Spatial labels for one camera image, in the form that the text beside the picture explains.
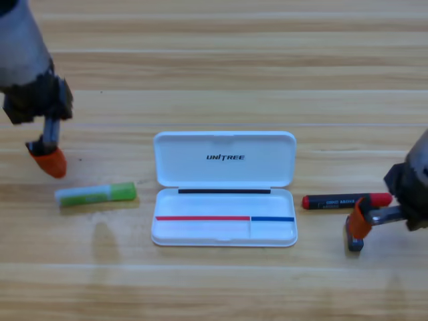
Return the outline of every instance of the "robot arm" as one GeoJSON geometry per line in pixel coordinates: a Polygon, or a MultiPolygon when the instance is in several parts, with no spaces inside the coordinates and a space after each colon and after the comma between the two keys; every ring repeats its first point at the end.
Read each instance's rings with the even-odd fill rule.
{"type": "Polygon", "coordinates": [[[72,117],[73,97],[54,63],[27,0],[0,1],[0,92],[12,124],[44,116],[43,134],[26,146],[38,165],[55,178],[66,174],[58,148],[60,120],[72,117]]]}
{"type": "Polygon", "coordinates": [[[372,226],[406,221],[409,231],[428,227],[428,130],[420,137],[403,163],[395,164],[384,181],[399,206],[374,208],[360,199],[346,220],[348,248],[362,249],[362,239],[372,226]]]}

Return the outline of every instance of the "red line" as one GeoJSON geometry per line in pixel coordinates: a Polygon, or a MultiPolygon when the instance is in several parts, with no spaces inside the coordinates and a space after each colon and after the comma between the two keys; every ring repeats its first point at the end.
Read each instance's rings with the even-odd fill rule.
{"type": "Polygon", "coordinates": [[[156,216],[158,221],[249,221],[249,216],[156,216]]]}

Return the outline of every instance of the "red marker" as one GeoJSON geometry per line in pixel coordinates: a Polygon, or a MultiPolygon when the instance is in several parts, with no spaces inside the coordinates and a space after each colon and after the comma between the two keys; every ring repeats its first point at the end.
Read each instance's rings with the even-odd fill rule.
{"type": "Polygon", "coordinates": [[[389,193],[307,195],[302,200],[302,206],[304,209],[351,209],[362,197],[370,198],[374,207],[385,207],[393,201],[389,193]]]}

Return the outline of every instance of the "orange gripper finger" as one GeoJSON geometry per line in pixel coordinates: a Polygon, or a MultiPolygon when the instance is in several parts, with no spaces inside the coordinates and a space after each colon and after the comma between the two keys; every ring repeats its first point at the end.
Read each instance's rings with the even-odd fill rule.
{"type": "Polygon", "coordinates": [[[34,158],[39,167],[52,177],[61,179],[66,175],[67,161],[59,148],[48,155],[34,156],[31,153],[30,155],[34,158]]]}
{"type": "Polygon", "coordinates": [[[349,216],[349,232],[356,239],[364,239],[372,229],[372,225],[367,223],[360,210],[360,204],[364,198],[355,203],[354,211],[349,216]]]}

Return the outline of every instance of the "open white case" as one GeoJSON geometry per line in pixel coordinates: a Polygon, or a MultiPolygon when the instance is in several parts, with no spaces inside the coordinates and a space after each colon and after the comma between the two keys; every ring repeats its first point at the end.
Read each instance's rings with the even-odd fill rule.
{"type": "Polygon", "coordinates": [[[289,132],[162,132],[154,138],[158,245],[287,247],[298,238],[289,132]]]}

